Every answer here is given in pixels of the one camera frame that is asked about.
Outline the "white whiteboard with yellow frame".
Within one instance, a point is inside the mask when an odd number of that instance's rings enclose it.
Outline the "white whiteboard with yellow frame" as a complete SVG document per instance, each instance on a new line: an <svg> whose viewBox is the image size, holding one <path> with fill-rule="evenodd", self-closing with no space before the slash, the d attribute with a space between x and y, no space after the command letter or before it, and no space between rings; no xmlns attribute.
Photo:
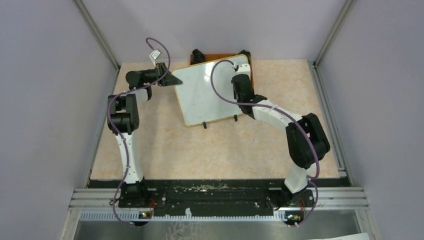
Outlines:
<svg viewBox="0 0 424 240"><path fill-rule="evenodd" d="M220 63L215 69L213 67L218 62L217 59L172 72L172 75L182 81L182 84L176 85L174 89L186 126L203 125L242 114L236 104L227 103L215 94L210 79L213 72L213 85L217 92L227 100L234 101L231 80L237 74L235 67L247 67L248 57L238 54L226 59L231 62Z"/></svg>

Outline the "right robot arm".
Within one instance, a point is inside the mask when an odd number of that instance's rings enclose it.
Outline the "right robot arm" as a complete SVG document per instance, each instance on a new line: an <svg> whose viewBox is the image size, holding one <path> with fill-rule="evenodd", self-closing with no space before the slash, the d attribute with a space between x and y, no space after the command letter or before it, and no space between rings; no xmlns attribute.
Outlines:
<svg viewBox="0 0 424 240"><path fill-rule="evenodd" d="M284 180L281 199L287 206L295 206L301 200L308 181L320 176L319 162L331 149L318 116L314 113L299 115L289 112L256 94L247 74L234 76L231 83L234 97L244 114L286 134L293 164Z"/></svg>

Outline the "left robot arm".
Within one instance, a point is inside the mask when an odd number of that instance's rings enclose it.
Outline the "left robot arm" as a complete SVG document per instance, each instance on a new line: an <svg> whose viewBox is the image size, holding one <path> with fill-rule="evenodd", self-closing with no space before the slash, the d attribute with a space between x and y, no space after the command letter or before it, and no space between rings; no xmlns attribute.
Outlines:
<svg viewBox="0 0 424 240"><path fill-rule="evenodd" d="M138 103L152 98L152 86L168 87L183 82L172 75L165 63L154 68L132 70L126 73L128 90L109 95L107 99L107 126L117 140L123 165L123 178L118 187L121 202L131 201L138 207L149 203L150 193L145 186L145 176L139 163L137 130L140 126Z"/></svg>

